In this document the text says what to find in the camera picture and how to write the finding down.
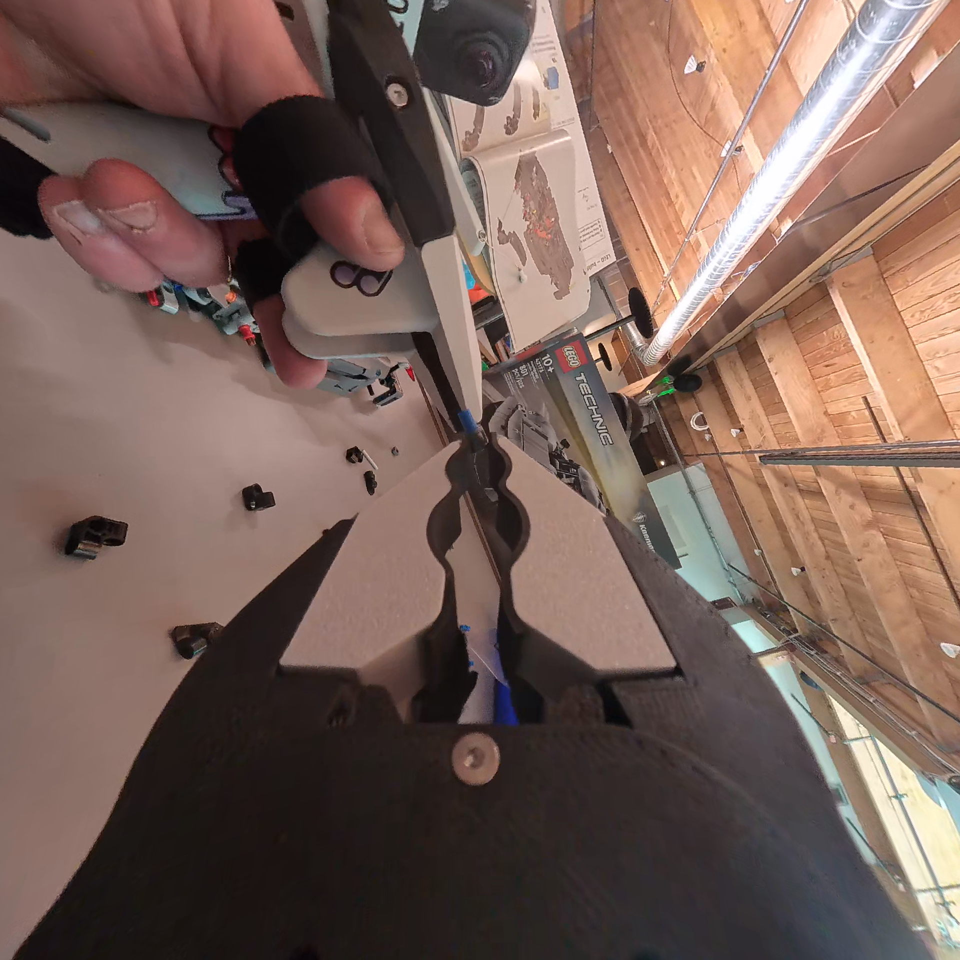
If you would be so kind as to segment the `instruction booklet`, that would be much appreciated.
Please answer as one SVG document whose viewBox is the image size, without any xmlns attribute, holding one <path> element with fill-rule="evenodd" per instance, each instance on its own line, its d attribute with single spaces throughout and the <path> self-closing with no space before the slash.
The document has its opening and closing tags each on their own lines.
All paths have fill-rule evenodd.
<svg viewBox="0 0 960 960">
<path fill-rule="evenodd" d="M 574 326 L 590 307 L 591 276 L 614 259 L 553 11 L 546 1 L 535 10 L 500 102 L 443 98 L 516 354 Z"/>
</svg>

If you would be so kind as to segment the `black ceiling rail fixture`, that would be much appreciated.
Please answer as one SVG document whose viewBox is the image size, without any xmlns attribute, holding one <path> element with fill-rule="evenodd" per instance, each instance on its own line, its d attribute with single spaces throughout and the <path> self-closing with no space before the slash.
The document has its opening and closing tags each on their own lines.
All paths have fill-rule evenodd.
<svg viewBox="0 0 960 960">
<path fill-rule="evenodd" d="M 957 470 L 958 439 L 752 450 L 764 466 Z"/>
</svg>

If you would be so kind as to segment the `grey lego car model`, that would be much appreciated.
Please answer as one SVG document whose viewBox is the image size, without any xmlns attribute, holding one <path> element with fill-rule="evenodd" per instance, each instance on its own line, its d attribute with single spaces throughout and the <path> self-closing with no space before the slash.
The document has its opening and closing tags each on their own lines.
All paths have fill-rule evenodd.
<svg viewBox="0 0 960 960">
<path fill-rule="evenodd" d="M 170 315 L 187 313 L 194 321 L 210 320 L 224 336 L 237 336 L 256 350 L 264 368 L 274 371 L 266 351 L 258 322 L 250 312 L 235 281 L 213 288 L 188 287 L 169 279 L 138 294 L 151 308 Z M 386 357 L 354 359 L 334 358 L 328 361 L 328 370 L 318 389 L 337 396 L 349 396 L 363 389 L 370 394 L 376 407 L 384 407 L 403 396 L 406 381 L 415 382 L 416 376 L 407 361 L 391 363 Z"/>
</svg>

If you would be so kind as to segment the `lego set box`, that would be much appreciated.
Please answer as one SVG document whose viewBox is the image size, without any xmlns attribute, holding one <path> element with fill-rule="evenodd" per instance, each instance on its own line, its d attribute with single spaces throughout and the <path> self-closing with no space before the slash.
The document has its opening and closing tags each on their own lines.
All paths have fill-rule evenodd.
<svg viewBox="0 0 960 960">
<path fill-rule="evenodd" d="M 681 561 L 584 336 L 570 331 L 485 371 L 484 426 L 510 440 L 674 570 Z"/>
</svg>

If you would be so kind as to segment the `person's left hand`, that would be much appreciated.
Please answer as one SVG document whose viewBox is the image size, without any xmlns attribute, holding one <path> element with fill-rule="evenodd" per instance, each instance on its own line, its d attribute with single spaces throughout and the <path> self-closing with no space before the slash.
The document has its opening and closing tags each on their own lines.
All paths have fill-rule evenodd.
<svg viewBox="0 0 960 960">
<path fill-rule="evenodd" d="M 234 260 L 253 279 L 251 306 L 276 375 L 314 391 L 328 363 L 282 328 L 280 260 L 268 247 L 298 210 L 347 261 L 387 272 L 404 243 L 388 215 L 372 152 L 297 53 L 274 2 L 4 1 L 2 107 L 124 101 L 197 119 L 255 175 L 256 220 L 194 217 L 149 173 L 118 158 L 60 175 L 2 141 L 2 231 L 54 238 L 81 270 L 131 293 L 170 280 L 225 283 Z"/>
</svg>

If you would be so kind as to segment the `silver ventilation duct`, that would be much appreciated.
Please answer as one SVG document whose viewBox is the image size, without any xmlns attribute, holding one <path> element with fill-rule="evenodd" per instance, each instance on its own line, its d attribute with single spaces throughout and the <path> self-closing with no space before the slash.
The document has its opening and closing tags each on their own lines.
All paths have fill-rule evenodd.
<svg viewBox="0 0 960 960">
<path fill-rule="evenodd" d="M 643 365 L 668 353 L 946 6 L 862 4 L 673 310 L 636 353 Z"/>
</svg>

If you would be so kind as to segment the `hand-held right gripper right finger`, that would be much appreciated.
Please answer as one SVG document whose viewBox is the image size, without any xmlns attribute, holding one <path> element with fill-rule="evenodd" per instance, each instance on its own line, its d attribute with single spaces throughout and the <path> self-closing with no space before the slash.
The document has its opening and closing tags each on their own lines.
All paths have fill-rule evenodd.
<svg viewBox="0 0 960 960">
<path fill-rule="evenodd" d="M 509 439 L 491 437 L 487 453 L 501 544 L 497 646 L 516 719 L 543 722 L 585 698 L 618 722 L 615 684 L 679 677 L 630 565 L 658 556 Z"/>
</svg>

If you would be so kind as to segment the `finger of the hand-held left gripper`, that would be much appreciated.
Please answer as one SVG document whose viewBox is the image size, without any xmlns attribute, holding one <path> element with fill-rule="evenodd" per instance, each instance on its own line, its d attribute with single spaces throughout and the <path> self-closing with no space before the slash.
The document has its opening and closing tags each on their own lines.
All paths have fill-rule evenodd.
<svg viewBox="0 0 960 960">
<path fill-rule="evenodd" d="M 318 245 L 281 285 L 282 330 L 318 335 L 430 332 L 443 337 L 460 378 L 460 410 L 479 421 L 481 358 L 454 235 L 408 247 L 392 270 L 354 264 Z"/>
<path fill-rule="evenodd" d="M 319 335 L 288 332 L 287 339 L 302 355 L 329 364 L 334 358 L 360 360 L 386 357 L 390 363 L 407 361 L 427 401 L 458 433 L 460 377 L 444 337 L 430 332 L 392 334 Z"/>
</svg>

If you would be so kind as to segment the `scattered loose lego pieces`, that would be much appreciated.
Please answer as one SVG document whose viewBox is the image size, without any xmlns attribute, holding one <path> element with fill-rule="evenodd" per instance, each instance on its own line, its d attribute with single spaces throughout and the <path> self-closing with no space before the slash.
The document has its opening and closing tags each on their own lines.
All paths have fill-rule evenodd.
<svg viewBox="0 0 960 960">
<path fill-rule="evenodd" d="M 378 466 L 370 454 L 359 446 L 344 453 L 345 462 L 363 465 L 366 492 L 372 496 L 378 488 Z M 277 504 L 273 492 L 259 484 L 244 486 L 240 493 L 243 508 L 250 513 L 263 512 Z M 78 561 L 94 561 L 105 548 L 126 544 L 129 525 L 102 515 L 91 515 L 73 523 L 66 531 L 61 554 Z M 184 660 L 192 661 L 206 652 L 218 638 L 224 626 L 216 622 L 178 625 L 170 630 L 169 637 L 175 652 Z"/>
</svg>

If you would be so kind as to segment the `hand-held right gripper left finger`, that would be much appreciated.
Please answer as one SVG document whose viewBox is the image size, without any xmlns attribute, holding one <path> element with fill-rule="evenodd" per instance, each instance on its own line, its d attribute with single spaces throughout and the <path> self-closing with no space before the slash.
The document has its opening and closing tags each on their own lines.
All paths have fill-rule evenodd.
<svg viewBox="0 0 960 960">
<path fill-rule="evenodd" d="M 419 723 L 455 723 L 476 686 L 449 553 L 474 471 L 450 443 L 349 524 L 280 660 L 383 688 Z"/>
</svg>

